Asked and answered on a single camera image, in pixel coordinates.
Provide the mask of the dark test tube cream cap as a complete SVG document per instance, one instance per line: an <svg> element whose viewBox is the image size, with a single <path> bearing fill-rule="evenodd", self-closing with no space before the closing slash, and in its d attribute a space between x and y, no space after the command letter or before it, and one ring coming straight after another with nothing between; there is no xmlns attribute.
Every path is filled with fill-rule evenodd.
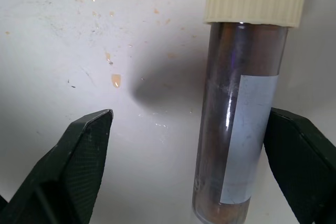
<svg viewBox="0 0 336 224"><path fill-rule="evenodd" d="M245 223L288 30L299 26L304 1L206 0L197 224Z"/></svg>

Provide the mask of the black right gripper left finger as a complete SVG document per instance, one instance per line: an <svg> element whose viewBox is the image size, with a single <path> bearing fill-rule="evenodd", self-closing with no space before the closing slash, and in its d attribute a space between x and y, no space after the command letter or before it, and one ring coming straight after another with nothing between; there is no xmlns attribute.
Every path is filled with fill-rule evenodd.
<svg viewBox="0 0 336 224"><path fill-rule="evenodd" d="M112 120L106 109L71 122L11 200L0 197L0 224L89 224Z"/></svg>

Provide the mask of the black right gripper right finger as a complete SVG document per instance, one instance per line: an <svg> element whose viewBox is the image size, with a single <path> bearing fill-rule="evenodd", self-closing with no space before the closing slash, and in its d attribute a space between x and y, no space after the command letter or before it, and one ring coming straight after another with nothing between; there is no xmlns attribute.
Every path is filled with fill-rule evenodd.
<svg viewBox="0 0 336 224"><path fill-rule="evenodd" d="M336 224L336 147L309 119L276 108L264 147L299 224Z"/></svg>

